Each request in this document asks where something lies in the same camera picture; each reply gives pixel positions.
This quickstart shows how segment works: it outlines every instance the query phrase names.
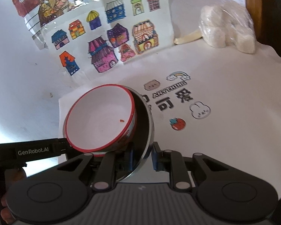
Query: white tablecloth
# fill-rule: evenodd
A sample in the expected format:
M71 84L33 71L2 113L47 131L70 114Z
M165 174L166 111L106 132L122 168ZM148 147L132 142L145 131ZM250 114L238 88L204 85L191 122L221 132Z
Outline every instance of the white tablecloth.
M170 0L175 32L184 35L194 30L200 7L210 3L211 0ZM181 81L166 79L176 71L187 73L191 80L153 99L152 93ZM146 91L143 85L151 80L161 85ZM173 149L183 156L202 152L268 181L281 197L281 58L271 47L258 43L256 53L248 55L233 47L215 49L198 40L127 63L59 100L59 137L72 104L83 93L107 83L129 86L148 95L155 141L161 149ZM183 88L191 92L193 100L182 103L177 98L175 93ZM174 107L170 109L168 105L161 111L155 102L165 97L170 98ZM206 118L192 115L189 107L197 101L210 107ZM173 118L183 119L185 128L174 130L169 121ZM164 181L166 175L154 172L151 163L147 160L128 181Z

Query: white bowl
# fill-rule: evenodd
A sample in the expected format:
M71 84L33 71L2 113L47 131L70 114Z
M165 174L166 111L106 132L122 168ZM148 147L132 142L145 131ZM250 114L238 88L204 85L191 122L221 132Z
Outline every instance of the white bowl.
M107 152L124 146L135 124L131 92L121 85L101 85L85 93L71 107L65 135L80 152Z

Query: rainbow sticker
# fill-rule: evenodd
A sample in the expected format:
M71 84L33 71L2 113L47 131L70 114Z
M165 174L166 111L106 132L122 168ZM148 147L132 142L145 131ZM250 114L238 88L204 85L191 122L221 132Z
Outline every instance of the rainbow sticker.
M178 78L178 76L180 76L180 79L185 81L185 80L191 80L191 77L185 73L185 72L174 72L174 73L171 73L168 77L167 77L167 80L170 80L170 81L173 81L175 79Z

